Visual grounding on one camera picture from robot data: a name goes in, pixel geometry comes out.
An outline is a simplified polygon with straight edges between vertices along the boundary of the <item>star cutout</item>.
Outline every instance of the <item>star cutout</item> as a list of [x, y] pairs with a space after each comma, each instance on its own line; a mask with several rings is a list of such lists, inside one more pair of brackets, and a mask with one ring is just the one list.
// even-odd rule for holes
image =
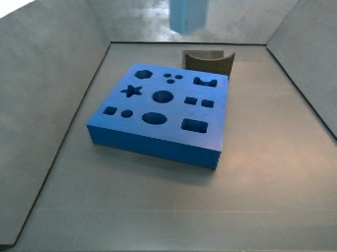
[[141, 95], [140, 90], [141, 87], [133, 87], [132, 85], [127, 86], [127, 89], [121, 91], [121, 93], [125, 93], [125, 97], [129, 98], [132, 95]]

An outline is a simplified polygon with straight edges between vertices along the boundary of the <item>blue foam block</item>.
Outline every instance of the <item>blue foam block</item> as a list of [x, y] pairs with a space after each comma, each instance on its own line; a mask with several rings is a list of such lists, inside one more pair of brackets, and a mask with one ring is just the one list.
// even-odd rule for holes
[[226, 94], [223, 75], [133, 64], [87, 123], [92, 142], [215, 168]]

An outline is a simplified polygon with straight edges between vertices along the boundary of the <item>rectangular hole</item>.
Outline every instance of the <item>rectangular hole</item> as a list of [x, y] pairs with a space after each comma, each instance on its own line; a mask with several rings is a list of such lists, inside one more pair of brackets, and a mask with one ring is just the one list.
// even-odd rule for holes
[[210, 99], [203, 99], [202, 100], [202, 106], [204, 107], [214, 107], [214, 101]]
[[183, 130], [194, 131], [198, 133], [206, 133], [207, 127], [208, 127], [208, 123], [204, 121], [183, 119], [183, 123], [182, 123]]
[[196, 102], [198, 102], [198, 99], [194, 98], [194, 97], [186, 97], [186, 98], [184, 98], [184, 103], [186, 103], [186, 104], [195, 105]]

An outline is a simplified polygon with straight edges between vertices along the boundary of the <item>dark arch-shaped object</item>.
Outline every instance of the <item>dark arch-shaped object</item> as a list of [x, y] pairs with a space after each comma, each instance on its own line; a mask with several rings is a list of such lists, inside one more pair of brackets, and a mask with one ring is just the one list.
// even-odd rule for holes
[[230, 77], [235, 53], [223, 57], [222, 51], [184, 51], [184, 69]]

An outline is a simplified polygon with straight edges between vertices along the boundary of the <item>gray surface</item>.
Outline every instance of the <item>gray surface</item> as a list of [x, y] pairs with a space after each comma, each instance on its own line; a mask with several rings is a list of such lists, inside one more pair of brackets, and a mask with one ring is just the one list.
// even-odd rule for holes
[[85, 1], [0, 20], [0, 245], [13, 244], [108, 48]]
[[337, 1], [301, 0], [269, 49], [337, 138]]
[[184, 34], [170, 30], [168, 0], [88, 3], [111, 41], [266, 44], [295, 0], [210, 0], [206, 26]]
[[[85, 129], [129, 64], [180, 67], [191, 49], [236, 53], [216, 171], [95, 146]], [[14, 249], [335, 250], [335, 151], [265, 46], [113, 44]]]

